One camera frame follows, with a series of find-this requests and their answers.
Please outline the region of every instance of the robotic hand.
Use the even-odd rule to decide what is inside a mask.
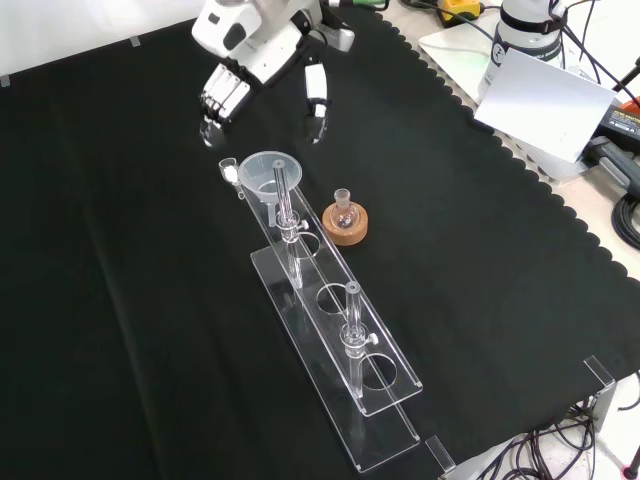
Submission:
[[[305,35],[319,36],[344,52],[355,37],[318,0],[207,0],[192,34],[220,58],[200,95],[200,134],[209,147],[223,142],[223,129],[251,95],[293,63]],[[315,56],[308,55],[305,63],[305,129],[308,139],[317,143],[327,126],[327,78]]]

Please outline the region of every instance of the wire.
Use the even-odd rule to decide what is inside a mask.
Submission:
[[[589,408],[588,406],[579,407],[577,405],[571,407],[569,413],[565,417],[566,420],[575,422],[571,425],[560,426],[559,424],[554,424],[554,426],[548,430],[541,431],[536,429],[532,432],[529,432],[524,439],[520,441],[512,440],[507,447],[498,454],[498,456],[491,462],[491,464],[480,474],[478,480],[497,480],[498,474],[500,472],[500,468],[504,463],[504,458],[507,453],[515,448],[516,450],[516,458],[515,458],[515,468],[512,468],[509,472],[507,472],[502,480],[516,480],[518,478],[531,479],[536,478],[539,480],[560,480],[575,466],[578,460],[581,458],[584,452],[588,452],[590,449],[593,450],[593,467],[591,469],[591,480],[595,475],[595,448],[596,448],[596,436],[595,436],[595,427],[593,423],[593,408]],[[565,430],[575,429],[577,427],[584,428],[584,434],[582,436],[582,444],[576,445],[573,442],[569,441],[564,435]],[[578,451],[578,453],[572,458],[571,462],[565,467],[565,469],[560,472],[557,477],[553,477],[547,463],[542,456],[542,452],[540,450],[540,439],[545,435],[550,435],[553,433],[559,433],[562,440],[565,441],[570,447],[574,448]],[[524,467],[521,464],[521,456],[525,447],[529,447],[531,451],[531,466]]]
[[[444,8],[440,8],[437,5],[431,5],[430,3],[426,3],[424,0],[400,0],[400,2],[403,5],[405,5],[406,7],[417,8],[417,9],[420,9],[420,10],[437,10],[439,12],[446,13],[447,15],[451,15],[452,17],[457,18],[461,22],[466,23],[468,25],[471,25],[473,28],[475,28],[480,33],[482,33],[485,37],[487,37],[489,40],[491,40],[491,42],[494,41],[493,40],[493,36],[490,33],[488,33],[486,30],[484,30],[483,28],[481,28],[478,25],[476,25],[475,23],[473,23],[468,18],[465,18],[463,15],[459,15],[457,13],[450,12],[449,10],[445,10]]]
[[[571,31],[571,29],[569,28],[569,26],[565,26],[564,27],[564,33],[578,46],[578,48],[580,48],[580,50],[582,50],[584,52],[584,54],[587,56],[587,58],[591,61],[592,64],[600,67],[600,70],[602,70],[604,73],[607,74],[607,76],[609,78],[611,78],[611,80],[613,80],[614,82],[616,82],[616,84],[621,87],[622,90],[624,90],[627,95],[629,95],[629,97],[631,97],[631,99],[634,101],[634,103],[638,106],[638,108],[640,108],[640,100],[638,100],[633,93],[631,93],[631,91],[624,86],[622,83],[620,83],[620,80],[618,80],[616,77],[614,77],[611,72],[609,72],[609,70],[607,70],[606,68],[604,68],[602,66],[602,64],[596,60],[593,55],[591,55],[589,53],[589,51],[584,47],[584,45],[582,44],[582,42],[580,42],[580,40],[578,40],[578,37],[576,37],[576,35]]]
[[[622,197],[611,212],[611,223],[616,234],[627,245],[640,250],[640,232],[633,226],[633,212],[640,201],[627,193]]]
[[[562,69],[567,69],[567,57],[564,54],[564,36],[562,30],[560,30],[560,50],[562,52]]]
[[[572,3],[571,5],[569,5],[567,7],[567,10],[569,10],[570,8],[575,7],[576,5],[582,5],[583,3],[591,3],[591,2],[599,2],[600,0],[580,0],[579,2],[576,3]]]
[[[591,8],[589,9],[589,15],[587,15],[587,22],[584,24],[584,31],[582,32],[582,45],[584,46],[587,40],[587,30],[589,29],[589,22],[591,21],[591,14],[593,13],[593,8],[596,6],[596,0],[591,0]],[[584,54],[584,50],[580,52],[579,60],[582,60],[582,55]]]
[[[636,372],[636,375],[638,376],[638,380],[640,380],[640,372]],[[620,407],[618,411],[628,412],[629,410],[633,410],[634,408],[636,408],[638,405],[640,405],[640,397],[638,398],[638,400],[636,400],[636,403],[634,403],[633,405],[629,405],[628,407]]]

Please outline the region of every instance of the glass test tube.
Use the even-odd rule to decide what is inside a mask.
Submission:
[[[273,162],[273,175],[276,179],[278,202],[280,203],[280,222],[283,227],[289,227],[293,220],[293,209],[291,208],[287,177],[284,173],[284,160],[278,159]]]
[[[360,324],[362,305],[360,303],[360,284],[351,281],[345,285],[347,300],[347,337],[351,341],[364,338],[364,330]]]

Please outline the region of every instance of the black cloth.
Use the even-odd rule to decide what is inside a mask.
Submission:
[[[397,31],[341,16],[357,37],[323,53],[317,146],[297,65],[206,150],[197,96],[215,60],[190,22],[0,91],[6,276],[49,258],[86,275],[27,276],[32,300],[2,306],[20,313],[3,322],[3,365],[23,396],[3,399],[6,478],[358,478],[252,270],[265,241],[220,177],[225,156],[284,151],[317,213],[339,187],[367,208],[367,238],[343,254],[424,384],[407,414],[456,462],[597,391],[585,358],[618,379],[640,367],[638,282]],[[27,462],[43,455],[59,470]],[[422,445],[367,476],[438,473]]]

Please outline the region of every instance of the acrylic test tube rack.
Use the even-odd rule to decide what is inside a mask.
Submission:
[[[287,185],[286,162],[299,164],[278,152],[257,155],[270,155],[270,180],[262,185],[277,193],[275,219],[273,201],[265,203],[261,190],[230,172],[237,169],[233,159],[220,169],[269,242],[251,254],[253,264],[349,457],[364,472],[420,443],[400,402],[422,383],[300,190]]]

